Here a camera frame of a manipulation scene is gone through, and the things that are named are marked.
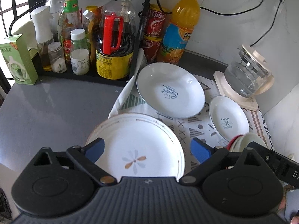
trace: flower design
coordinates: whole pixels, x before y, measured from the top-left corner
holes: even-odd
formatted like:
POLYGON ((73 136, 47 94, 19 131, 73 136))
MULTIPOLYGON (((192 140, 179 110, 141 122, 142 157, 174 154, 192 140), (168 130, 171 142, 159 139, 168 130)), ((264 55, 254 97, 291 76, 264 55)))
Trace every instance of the flower design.
POLYGON ((145 164, 141 163, 140 161, 146 160, 147 157, 146 156, 138 157, 138 151, 137 150, 134 150, 134 157, 133 157, 132 151, 128 151, 128 153, 129 153, 130 159, 127 158, 127 157, 122 158, 124 161, 128 162, 125 165, 125 169, 129 169, 131 166, 133 166, 133 172, 134 172, 134 174, 137 174, 136 165, 138 165, 141 168, 145 168, 145 164))

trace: green striped triangle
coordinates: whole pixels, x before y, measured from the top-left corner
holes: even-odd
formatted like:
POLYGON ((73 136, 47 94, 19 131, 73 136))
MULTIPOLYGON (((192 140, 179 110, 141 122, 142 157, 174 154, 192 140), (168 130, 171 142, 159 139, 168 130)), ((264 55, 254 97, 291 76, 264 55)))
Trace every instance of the green striped triangle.
POLYGON ((143 105, 145 103, 146 102, 142 98, 135 97, 133 94, 130 94, 121 109, 125 110, 133 106, 143 105))

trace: power cord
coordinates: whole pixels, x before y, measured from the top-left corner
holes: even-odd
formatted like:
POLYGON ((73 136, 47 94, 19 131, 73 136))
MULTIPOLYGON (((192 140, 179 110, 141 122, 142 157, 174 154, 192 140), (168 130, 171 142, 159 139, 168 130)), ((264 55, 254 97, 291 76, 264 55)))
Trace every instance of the power cord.
MULTIPOLYGON (((215 14, 221 15, 221 16, 235 16, 235 15, 240 15, 240 14, 243 14, 243 13, 250 12, 250 11, 252 11, 252 10, 258 8, 263 2, 264 2, 264 0, 262 0, 262 1, 260 2, 260 4, 258 4, 257 6, 255 6, 255 7, 253 7, 253 8, 250 8, 250 9, 248 9, 248 10, 246 10, 246 11, 242 11, 242 12, 239 12, 239 13, 229 13, 229 14, 226 14, 226 13, 218 13, 218 12, 215 12, 215 11, 210 10, 210 9, 208 9, 208 8, 205 8, 205 7, 200 7, 200 8, 201 8, 201 9, 204 9, 204 10, 207 10, 207 11, 209 11, 209 12, 211 12, 211 13, 215 13, 215 14)), ((165 11, 163 10, 163 8, 162 8, 162 6, 161 6, 159 0, 157 0, 157 4, 158 4, 158 7, 159 7, 159 9, 161 10, 162 13, 167 14, 167 15, 168 15, 168 14, 172 14, 172 12, 167 13, 167 12, 165 12, 165 11)))
POLYGON ((275 16, 274 16, 274 19, 273 19, 273 22, 272 22, 272 25, 271 27, 267 30, 267 32, 265 32, 257 41, 255 41, 253 44, 251 44, 250 46, 254 46, 257 42, 259 42, 262 38, 264 38, 264 36, 266 34, 268 34, 268 32, 270 32, 270 30, 273 28, 273 25, 274 25, 274 22, 275 22, 275 19, 276 19, 276 16, 277 16, 277 13, 278 13, 278 10, 279 10, 279 6, 280 4, 282 3, 282 1, 284 0, 280 0, 279 1, 279 4, 278 4, 278 7, 277 7, 277 10, 276 10, 276 13, 275 13, 275 16))

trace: dish towel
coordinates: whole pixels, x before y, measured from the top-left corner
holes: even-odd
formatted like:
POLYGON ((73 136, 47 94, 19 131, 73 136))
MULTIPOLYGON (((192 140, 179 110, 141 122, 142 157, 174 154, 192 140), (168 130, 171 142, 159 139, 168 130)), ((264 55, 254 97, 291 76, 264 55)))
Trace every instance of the dish towel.
MULTIPOLYGON (((137 73, 146 65, 143 49, 140 48, 135 73, 114 103, 109 118, 122 113, 142 113, 150 115, 166 124, 175 133, 181 143, 185 156, 184 174, 186 174, 199 164, 190 152, 192 138, 197 137, 211 147, 220 145, 225 147, 229 143, 216 133, 209 116, 209 104, 214 97, 220 95, 219 90, 214 81, 194 75, 204 90, 205 104, 201 112, 191 118, 185 119, 163 115, 149 106, 138 93, 136 87, 137 73)), ((260 109, 257 111, 243 109, 243 111, 249 123, 249 131, 260 136, 268 148, 274 150, 269 130, 260 109)))

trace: orange juice bottle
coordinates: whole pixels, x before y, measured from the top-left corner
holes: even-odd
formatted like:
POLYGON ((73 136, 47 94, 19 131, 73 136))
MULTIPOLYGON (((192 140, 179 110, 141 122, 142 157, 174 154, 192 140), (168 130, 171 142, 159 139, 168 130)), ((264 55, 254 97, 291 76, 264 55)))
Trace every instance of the orange juice bottle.
POLYGON ((197 0, 180 0, 172 10, 172 18, 160 46, 157 61, 177 64, 198 23, 200 8, 197 0))

